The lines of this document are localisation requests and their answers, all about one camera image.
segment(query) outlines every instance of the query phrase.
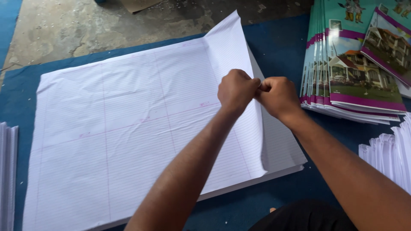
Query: notebook cover with house picture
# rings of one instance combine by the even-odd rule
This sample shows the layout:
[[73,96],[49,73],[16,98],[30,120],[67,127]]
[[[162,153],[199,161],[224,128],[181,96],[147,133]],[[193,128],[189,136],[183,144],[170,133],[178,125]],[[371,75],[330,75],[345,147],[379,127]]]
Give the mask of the notebook cover with house picture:
[[392,75],[361,52],[376,1],[324,1],[328,21],[330,103],[357,111],[401,114],[406,109]]
[[[393,11],[395,14],[402,10],[394,7]],[[388,12],[389,8],[384,5],[375,8],[361,52],[410,86],[411,30],[388,16]],[[408,20],[408,13],[407,8],[401,13],[404,20]]]

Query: cartoon children illustration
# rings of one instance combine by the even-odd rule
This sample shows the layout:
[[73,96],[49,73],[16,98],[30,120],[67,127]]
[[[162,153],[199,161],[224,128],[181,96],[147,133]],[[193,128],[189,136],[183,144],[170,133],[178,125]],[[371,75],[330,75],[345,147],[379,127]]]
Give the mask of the cartoon children illustration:
[[402,11],[402,8],[405,6],[406,0],[395,0],[397,2],[397,5],[393,9],[397,14],[400,14]]
[[360,0],[353,0],[353,1],[354,1],[354,10],[356,12],[356,23],[363,23],[361,21],[361,13],[363,12],[363,9],[365,8],[362,8],[360,6]]
[[345,0],[344,8],[345,11],[345,20],[350,20],[351,22],[354,21],[354,8],[351,5],[351,0]]
[[411,3],[408,3],[407,7],[405,8],[404,12],[401,14],[401,17],[408,18],[408,14],[411,12]]

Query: forearm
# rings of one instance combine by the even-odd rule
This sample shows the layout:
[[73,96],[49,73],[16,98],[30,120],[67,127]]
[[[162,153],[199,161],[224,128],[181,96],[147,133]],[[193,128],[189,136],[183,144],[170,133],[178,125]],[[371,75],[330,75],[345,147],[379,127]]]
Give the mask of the forearm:
[[126,231],[181,230],[241,113],[221,108],[159,176]]
[[359,230],[406,230],[411,196],[360,159],[305,113],[288,121],[328,186]]

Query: stack of notebooks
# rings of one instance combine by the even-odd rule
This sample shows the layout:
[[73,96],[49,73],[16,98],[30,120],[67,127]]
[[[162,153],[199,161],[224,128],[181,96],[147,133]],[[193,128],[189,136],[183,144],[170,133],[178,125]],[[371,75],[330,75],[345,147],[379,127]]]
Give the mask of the stack of notebooks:
[[[234,68],[264,79],[237,12],[202,38],[43,74],[23,231],[127,222],[220,109],[218,85]],[[300,171],[306,162],[291,131],[252,100],[199,200]]]
[[0,123],[0,230],[13,231],[18,127]]
[[410,11],[408,0],[316,0],[302,107],[357,122],[399,121],[401,95],[411,96]]
[[381,134],[370,145],[360,144],[359,156],[411,194],[411,113],[400,127],[392,127],[394,135]]

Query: hand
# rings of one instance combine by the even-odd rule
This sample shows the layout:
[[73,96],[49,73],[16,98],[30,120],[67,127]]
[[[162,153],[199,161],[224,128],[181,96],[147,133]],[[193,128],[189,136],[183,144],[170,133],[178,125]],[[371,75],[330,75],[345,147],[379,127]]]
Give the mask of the hand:
[[294,83],[286,77],[266,78],[256,91],[255,98],[270,115],[286,126],[289,126],[289,123],[298,119],[299,116],[305,115],[301,109]]
[[218,86],[217,96],[221,107],[240,116],[253,99],[259,85],[259,78],[251,79],[245,71],[232,69]]

